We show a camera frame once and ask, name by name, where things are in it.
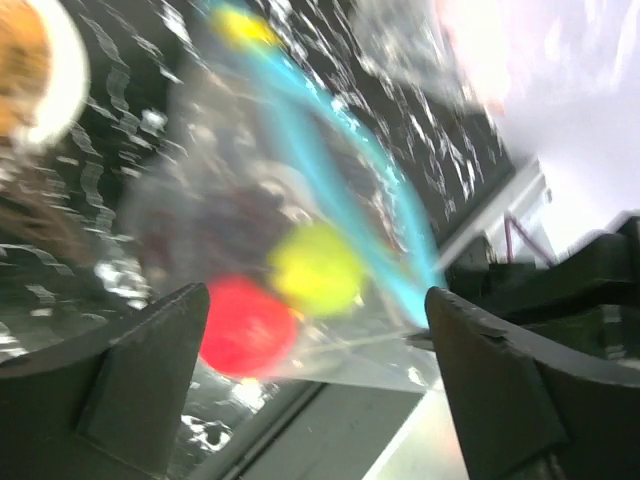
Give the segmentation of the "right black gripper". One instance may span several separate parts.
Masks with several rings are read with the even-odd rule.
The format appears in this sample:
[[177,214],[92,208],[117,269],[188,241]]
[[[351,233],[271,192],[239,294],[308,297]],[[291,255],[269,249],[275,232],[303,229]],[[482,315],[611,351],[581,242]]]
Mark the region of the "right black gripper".
[[462,298],[574,350],[609,360],[639,357],[636,214],[553,266],[481,257],[454,263],[446,278]]

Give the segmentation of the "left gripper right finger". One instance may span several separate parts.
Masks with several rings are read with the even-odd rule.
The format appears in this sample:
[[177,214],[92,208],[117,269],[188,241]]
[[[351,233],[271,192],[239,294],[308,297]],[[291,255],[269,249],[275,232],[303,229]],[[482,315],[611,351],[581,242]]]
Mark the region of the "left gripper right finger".
[[425,308],[470,478],[638,478],[638,369],[568,348],[445,289],[430,289]]

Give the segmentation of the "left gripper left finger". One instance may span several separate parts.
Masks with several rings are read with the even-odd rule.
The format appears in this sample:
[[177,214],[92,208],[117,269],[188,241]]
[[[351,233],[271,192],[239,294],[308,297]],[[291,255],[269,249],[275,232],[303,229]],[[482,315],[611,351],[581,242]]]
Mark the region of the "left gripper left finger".
[[189,284],[2,363],[2,478],[164,478],[208,307]]

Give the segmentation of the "red apple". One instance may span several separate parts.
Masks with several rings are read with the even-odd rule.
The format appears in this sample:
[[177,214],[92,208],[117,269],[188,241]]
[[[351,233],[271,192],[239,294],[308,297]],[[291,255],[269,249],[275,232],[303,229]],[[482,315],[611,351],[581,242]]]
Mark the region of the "red apple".
[[288,306],[244,275],[219,277],[207,290],[201,360],[228,377],[271,374],[297,341],[297,319]]

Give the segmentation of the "red grape bunch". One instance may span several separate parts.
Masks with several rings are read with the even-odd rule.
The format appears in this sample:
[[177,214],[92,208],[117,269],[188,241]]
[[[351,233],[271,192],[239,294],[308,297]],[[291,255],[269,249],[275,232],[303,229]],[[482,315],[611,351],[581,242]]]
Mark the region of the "red grape bunch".
[[242,187],[152,210],[141,241],[163,266],[189,271],[262,273],[271,250],[291,232],[284,196]]

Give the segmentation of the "green pear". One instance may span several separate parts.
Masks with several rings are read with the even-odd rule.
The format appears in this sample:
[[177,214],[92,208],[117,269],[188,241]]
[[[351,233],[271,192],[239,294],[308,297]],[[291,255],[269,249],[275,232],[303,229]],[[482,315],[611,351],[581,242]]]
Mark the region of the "green pear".
[[307,316],[334,316],[352,306],[368,269],[343,233],[325,222],[295,226],[268,254],[268,281]]

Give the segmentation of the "clear zip top bag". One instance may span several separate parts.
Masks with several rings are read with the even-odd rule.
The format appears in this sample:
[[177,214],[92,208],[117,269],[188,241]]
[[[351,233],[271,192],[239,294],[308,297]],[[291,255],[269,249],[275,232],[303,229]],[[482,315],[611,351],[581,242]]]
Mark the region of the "clear zip top bag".
[[[156,295],[186,284],[244,275],[288,306],[298,337],[265,377],[423,392],[437,379],[433,354],[409,337],[427,328],[427,291],[444,282],[423,204],[377,138],[284,52],[277,35],[241,1],[206,1],[196,16],[192,56],[169,96],[166,142],[127,188],[121,226],[138,245]],[[307,316],[259,273],[163,266],[141,241],[145,216],[180,200],[242,187],[284,196],[295,226],[339,229],[368,269],[349,310]]]

